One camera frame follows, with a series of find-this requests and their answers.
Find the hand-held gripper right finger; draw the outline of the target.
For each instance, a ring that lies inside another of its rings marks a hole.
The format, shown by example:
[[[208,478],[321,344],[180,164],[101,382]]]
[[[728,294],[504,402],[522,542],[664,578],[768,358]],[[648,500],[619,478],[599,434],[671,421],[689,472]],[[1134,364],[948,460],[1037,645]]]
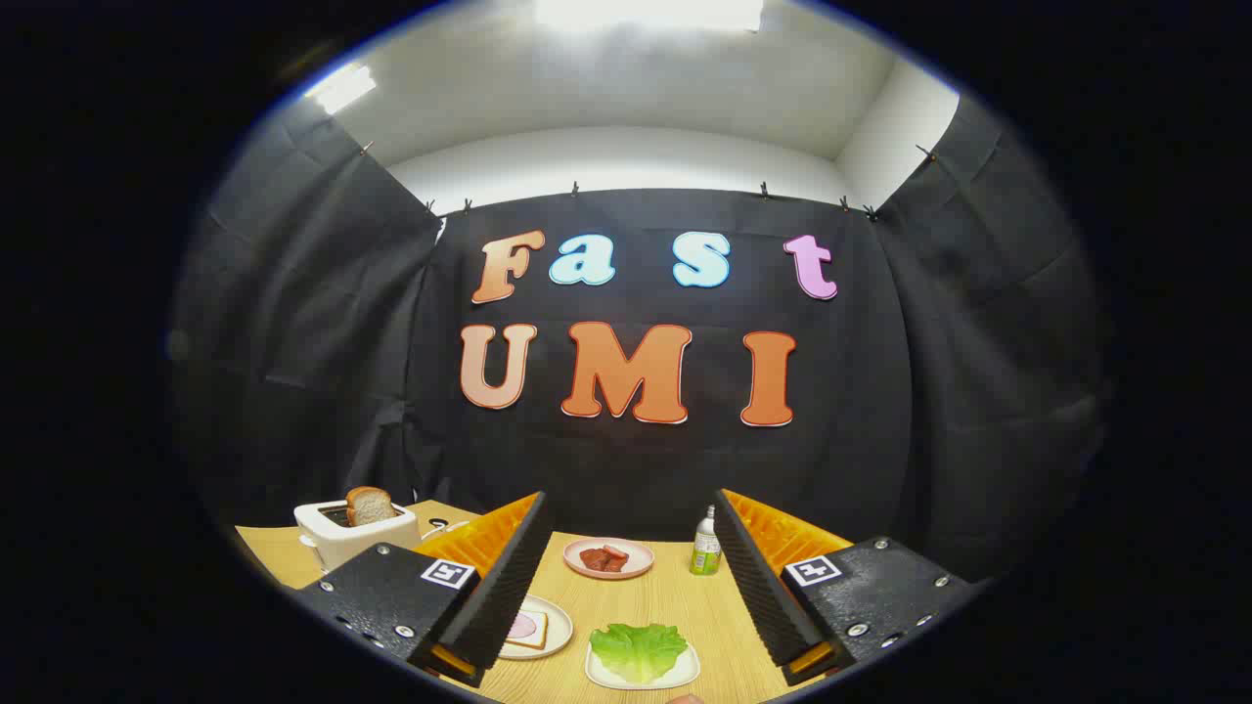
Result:
[[[724,562],[788,685],[881,660],[984,589],[894,537],[851,542],[729,489],[712,507]]]

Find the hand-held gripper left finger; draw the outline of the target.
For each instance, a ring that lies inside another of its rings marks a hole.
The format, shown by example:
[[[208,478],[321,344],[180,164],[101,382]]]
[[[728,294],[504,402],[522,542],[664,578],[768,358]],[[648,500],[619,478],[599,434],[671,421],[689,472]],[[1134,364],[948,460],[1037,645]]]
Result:
[[[418,547],[377,541],[293,598],[399,661],[480,686],[527,598],[552,525],[548,496],[533,492]]]

